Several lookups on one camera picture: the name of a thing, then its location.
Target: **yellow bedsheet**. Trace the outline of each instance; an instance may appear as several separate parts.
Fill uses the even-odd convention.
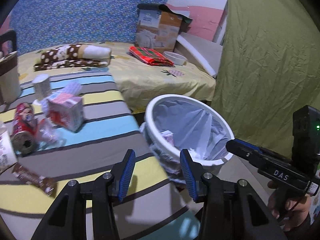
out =
[[[133,113],[144,112],[152,98],[163,94],[179,94],[197,100],[212,101],[216,81],[191,63],[175,68],[149,66],[126,54],[131,44],[111,42],[90,44],[112,49],[111,55],[115,58],[111,59],[108,67]],[[84,71],[83,67],[73,67],[34,72],[33,65],[39,56],[38,51],[33,51],[19,57],[18,71],[21,83],[31,81],[41,73],[57,75]],[[170,70],[180,71],[183,75],[173,76],[166,72]]]

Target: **white trash can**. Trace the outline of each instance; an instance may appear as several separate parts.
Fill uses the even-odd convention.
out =
[[[166,130],[173,133],[174,146],[162,138],[160,133]],[[188,149],[194,161],[216,175],[233,156],[226,150],[226,142],[235,138],[227,122],[190,97],[168,94],[151,100],[140,131],[169,179],[177,183],[185,184],[179,161],[182,149]]]

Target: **yellow stripe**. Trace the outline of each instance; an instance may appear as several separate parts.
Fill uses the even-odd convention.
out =
[[[80,183],[96,179],[104,172],[75,178]],[[144,190],[163,180],[167,175],[155,157],[149,157],[136,163],[127,195]],[[57,194],[68,180],[58,181]],[[47,197],[40,189],[30,185],[0,185],[0,208],[18,213],[44,214],[54,198]],[[87,201],[87,208],[92,201]]]
[[[119,91],[106,91],[101,93],[92,93],[92,94],[85,94],[83,97],[84,105],[94,104],[94,103],[102,103],[114,100],[123,100],[123,97]],[[33,105],[35,114],[39,114],[42,112],[41,106]],[[12,121],[14,117],[15,109],[7,111],[5,113],[0,114],[0,120],[2,122]]]

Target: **blue patterned fabric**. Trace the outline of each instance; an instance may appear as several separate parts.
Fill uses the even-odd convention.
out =
[[[75,42],[133,43],[138,3],[168,0],[20,0],[10,27],[17,32],[19,55]]]

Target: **screw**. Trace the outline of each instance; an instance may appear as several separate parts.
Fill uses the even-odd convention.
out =
[[[210,172],[205,172],[203,174],[203,176],[206,178],[206,179],[211,179],[212,178],[212,174]]]
[[[112,177],[112,174],[110,172],[106,172],[105,174],[102,175],[104,179],[110,179]]]
[[[245,180],[245,179],[240,179],[238,181],[239,185],[242,186],[242,187],[245,187],[248,185],[248,182]]]
[[[75,179],[69,180],[68,181],[68,186],[72,187],[77,183],[77,181]]]

